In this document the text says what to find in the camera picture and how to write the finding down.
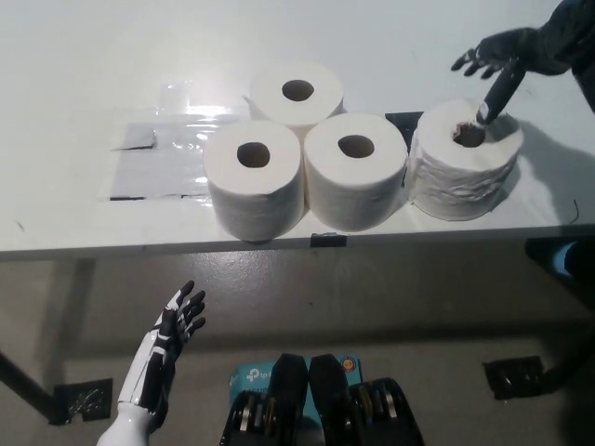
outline table surface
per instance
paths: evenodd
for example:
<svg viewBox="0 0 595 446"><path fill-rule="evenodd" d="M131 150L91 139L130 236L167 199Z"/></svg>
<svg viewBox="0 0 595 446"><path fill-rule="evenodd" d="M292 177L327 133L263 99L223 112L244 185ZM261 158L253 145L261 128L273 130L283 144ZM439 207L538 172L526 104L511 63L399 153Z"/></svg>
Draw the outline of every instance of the table surface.
<svg viewBox="0 0 595 446"><path fill-rule="evenodd" d="M0 17L0 258L310 246L311 213L285 236L234 240L193 200L99 199L126 124L160 87L193 80L200 103L242 104L253 75L314 60L343 80L349 111L423 111L481 99L489 83L450 72L483 37L538 26L557 0L172 0L18 2ZM526 144L490 214L444 222L405 204L348 244L401 236L553 236L595 223L595 118L570 73L525 77L508 111Z"/></svg>

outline robotic hand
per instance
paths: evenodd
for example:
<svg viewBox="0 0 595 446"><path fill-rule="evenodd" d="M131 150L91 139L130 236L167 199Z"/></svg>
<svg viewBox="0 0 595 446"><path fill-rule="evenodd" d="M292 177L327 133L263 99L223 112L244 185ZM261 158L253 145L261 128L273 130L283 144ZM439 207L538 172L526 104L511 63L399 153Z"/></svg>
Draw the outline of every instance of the robotic hand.
<svg viewBox="0 0 595 446"><path fill-rule="evenodd" d="M98 446L147 446L151 433L163 424L176 360L205 325L205 318L197 318L205 309L205 292L186 298L193 287L189 281L172 297L143 338L118 398L118 416Z"/></svg>
<svg viewBox="0 0 595 446"><path fill-rule="evenodd" d="M541 28L505 31L483 39L452 67L482 79L519 61L527 72L562 74L572 68L590 108L595 112L595 0L564 0Z"/></svg>

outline black object on floor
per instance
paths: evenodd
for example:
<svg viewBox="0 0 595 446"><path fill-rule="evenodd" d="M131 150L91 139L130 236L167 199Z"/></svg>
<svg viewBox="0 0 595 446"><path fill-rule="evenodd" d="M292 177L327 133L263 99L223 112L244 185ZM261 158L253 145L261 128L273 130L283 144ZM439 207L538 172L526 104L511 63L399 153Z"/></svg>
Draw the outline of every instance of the black object on floor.
<svg viewBox="0 0 595 446"><path fill-rule="evenodd" d="M403 135L403 139L407 144L407 153L411 150L411 140L413 139L413 133L417 128L417 121L423 111L406 111L402 113L386 113L384 116L391 121Z"/></svg>
<svg viewBox="0 0 595 446"><path fill-rule="evenodd" d="M585 338L572 346L560 363L544 372L538 356L488 362L483 365L496 400L530 398L554 393L595 355L595 322Z"/></svg>
<svg viewBox="0 0 595 446"><path fill-rule="evenodd" d="M543 364L538 356L488 362L483 368L496 400L541 395Z"/></svg>
<svg viewBox="0 0 595 446"><path fill-rule="evenodd" d="M332 355L312 358L310 387L327 446L423 446L409 403L390 378L348 387Z"/></svg>
<svg viewBox="0 0 595 446"><path fill-rule="evenodd" d="M244 390L235 398L219 446L295 446L307 393L304 358L284 353L266 393Z"/></svg>
<svg viewBox="0 0 595 446"><path fill-rule="evenodd" d="M78 413L83 421L104 420L112 414L112 387L111 378L55 386L54 399L67 409L71 420Z"/></svg>

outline plastic wrap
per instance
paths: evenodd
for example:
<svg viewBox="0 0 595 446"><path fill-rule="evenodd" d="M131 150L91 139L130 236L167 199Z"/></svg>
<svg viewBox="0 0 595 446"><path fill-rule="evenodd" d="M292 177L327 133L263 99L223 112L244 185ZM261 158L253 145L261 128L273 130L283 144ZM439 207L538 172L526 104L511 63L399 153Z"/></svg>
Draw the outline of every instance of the plastic wrap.
<svg viewBox="0 0 595 446"><path fill-rule="evenodd" d="M238 122L247 107L192 105L191 83L164 85L154 118L129 124L112 151L117 167L110 200L194 199L210 205L203 168L206 142Z"/></svg>

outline white toilet paper roll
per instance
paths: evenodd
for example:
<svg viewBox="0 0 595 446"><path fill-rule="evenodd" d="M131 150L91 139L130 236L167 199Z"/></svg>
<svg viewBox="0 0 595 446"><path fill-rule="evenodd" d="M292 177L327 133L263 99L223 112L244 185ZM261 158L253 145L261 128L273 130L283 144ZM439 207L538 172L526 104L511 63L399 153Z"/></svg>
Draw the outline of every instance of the white toilet paper roll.
<svg viewBox="0 0 595 446"><path fill-rule="evenodd" d="M222 127L204 155L208 188L220 225L260 242L291 230L304 213L298 138L269 121Z"/></svg>
<svg viewBox="0 0 595 446"><path fill-rule="evenodd" d="M248 103L253 119L286 125L303 141L315 125L343 112L343 85L317 63L287 63L252 81Z"/></svg>
<svg viewBox="0 0 595 446"><path fill-rule="evenodd" d="M409 200L443 220L471 220L492 210L523 142L506 114L487 128L477 148L453 141L456 127L471 122L479 102L458 99L426 111L417 124L405 179Z"/></svg>
<svg viewBox="0 0 595 446"><path fill-rule="evenodd" d="M308 203L331 228L372 228L398 205L407 147L399 130L369 114L348 113L315 126L304 157Z"/></svg>

